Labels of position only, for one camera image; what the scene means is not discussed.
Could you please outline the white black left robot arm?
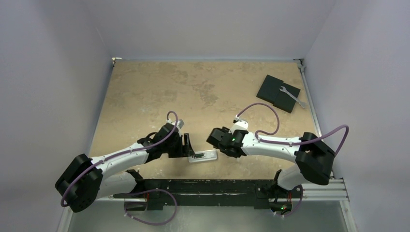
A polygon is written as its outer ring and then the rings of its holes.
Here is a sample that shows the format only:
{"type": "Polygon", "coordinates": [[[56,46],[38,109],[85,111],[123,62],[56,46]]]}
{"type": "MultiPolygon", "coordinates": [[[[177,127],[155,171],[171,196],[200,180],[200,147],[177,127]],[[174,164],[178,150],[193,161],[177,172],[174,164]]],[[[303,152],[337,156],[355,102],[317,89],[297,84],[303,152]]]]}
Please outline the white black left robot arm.
{"type": "Polygon", "coordinates": [[[77,155],[55,183],[61,195],[60,205],[81,212],[96,199],[109,195],[109,190],[140,197],[144,184],[135,179],[135,171],[127,169],[159,159],[163,154],[169,158],[193,156],[189,134],[182,134],[179,126],[166,123],[158,132],[117,152],[92,158],[77,155]]]}

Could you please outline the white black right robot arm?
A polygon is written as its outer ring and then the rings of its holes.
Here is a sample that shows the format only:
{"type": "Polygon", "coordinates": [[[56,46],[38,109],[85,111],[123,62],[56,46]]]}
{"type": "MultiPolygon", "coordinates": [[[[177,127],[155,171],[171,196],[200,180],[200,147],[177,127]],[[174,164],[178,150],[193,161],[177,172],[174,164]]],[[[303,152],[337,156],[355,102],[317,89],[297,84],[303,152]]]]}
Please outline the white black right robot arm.
{"type": "Polygon", "coordinates": [[[301,137],[269,140],[248,130],[230,131],[222,127],[214,128],[206,141],[229,157],[261,155],[294,163],[288,169],[279,170],[271,184],[272,192],[279,197],[303,183],[328,185],[336,156],[324,141],[310,132],[301,137]]]}

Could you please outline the white remote control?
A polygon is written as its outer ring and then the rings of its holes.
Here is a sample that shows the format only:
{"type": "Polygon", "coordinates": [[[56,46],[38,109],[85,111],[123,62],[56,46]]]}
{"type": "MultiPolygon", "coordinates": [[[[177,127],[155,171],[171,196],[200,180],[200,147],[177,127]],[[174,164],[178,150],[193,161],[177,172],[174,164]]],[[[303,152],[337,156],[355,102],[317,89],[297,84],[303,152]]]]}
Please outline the white remote control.
{"type": "Polygon", "coordinates": [[[200,154],[200,153],[203,153],[205,156],[203,158],[200,158],[200,159],[195,159],[194,157],[188,157],[189,163],[213,161],[213,160],[216,160],[218,158],[218,154],[217,154],[217,151],[215,149],[195,152],[195,154],[200,154]]]}

